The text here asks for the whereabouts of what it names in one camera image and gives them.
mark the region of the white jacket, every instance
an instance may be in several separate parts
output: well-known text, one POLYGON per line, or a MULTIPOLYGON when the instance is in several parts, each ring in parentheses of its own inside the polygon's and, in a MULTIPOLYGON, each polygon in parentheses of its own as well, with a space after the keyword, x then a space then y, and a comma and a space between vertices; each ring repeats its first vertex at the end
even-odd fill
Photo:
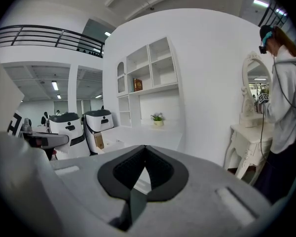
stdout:
MULTIPOLYGON (((296 57, 283 45, 278 50, 275 65, 285 96, 296 106, 296 57)), ((275 123, 271 151, 278 154, 296 140, 296 118, 293 107, 283 96, 274 66, 272 73, 272 92, 270 101, 264 106, 264 115, 269 123, 275 123)))

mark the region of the fluorescent light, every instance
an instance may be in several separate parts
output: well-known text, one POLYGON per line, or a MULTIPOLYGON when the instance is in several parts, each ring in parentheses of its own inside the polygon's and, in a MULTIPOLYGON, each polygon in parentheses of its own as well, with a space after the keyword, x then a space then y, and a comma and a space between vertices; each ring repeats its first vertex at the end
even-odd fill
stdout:
POLYGON ((54 87, 54 90, 58 90, 57 82, 56 81, 51 81, 51 84, 54 87))
POLYGON ((263 7, 268 7, 268 3, 265 3, 265 2, 262 2, 262 1, 259 1, 259 0, 254 0, 253 3, 261 5, 263 7))
POLYGON ((281 15, 283 15, 284 14, 284 12, 283 11, 281 11, 281 10, 279 10, 279 9, 276 9, 276 12, 278 12, 279 14, 281 14, 281 15))
POLYGON ((96 49, 96 48, 94 48, 93 50, 96 51, 97 53, 100 53, 100 50, 98 50, 98 49, 96 49))

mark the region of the small flower pot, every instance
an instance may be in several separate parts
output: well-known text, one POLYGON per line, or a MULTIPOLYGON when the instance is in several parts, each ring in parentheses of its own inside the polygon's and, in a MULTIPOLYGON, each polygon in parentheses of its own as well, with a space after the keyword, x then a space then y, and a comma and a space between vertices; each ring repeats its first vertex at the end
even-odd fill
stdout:
POLYGON ((163 121, 154 121, 153 124, 155 126, 163 126, 163 121))

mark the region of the black pants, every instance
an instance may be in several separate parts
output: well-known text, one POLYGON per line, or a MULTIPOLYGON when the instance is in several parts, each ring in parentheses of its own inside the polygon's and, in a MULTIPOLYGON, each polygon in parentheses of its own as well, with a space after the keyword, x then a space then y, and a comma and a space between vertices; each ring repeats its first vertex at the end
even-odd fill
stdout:
POLYGON ((285 197, 296 177, 296 140, 279 154, 269 153, 254 187, 272 204, 285 197))

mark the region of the vanity mirror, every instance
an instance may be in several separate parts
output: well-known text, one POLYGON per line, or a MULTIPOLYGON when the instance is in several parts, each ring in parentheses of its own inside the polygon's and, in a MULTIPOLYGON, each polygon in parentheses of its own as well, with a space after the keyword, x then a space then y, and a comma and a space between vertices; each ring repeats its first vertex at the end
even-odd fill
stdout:
POLYGON ((241 88, 244 96, 240 124, 245 127, 256 126, 262 119, 259 95, 266 93, 271 95, 272 81, 271 75, 262 62, 262 59, 251 52, 245 59, 242 66, 243 87, 241 88))

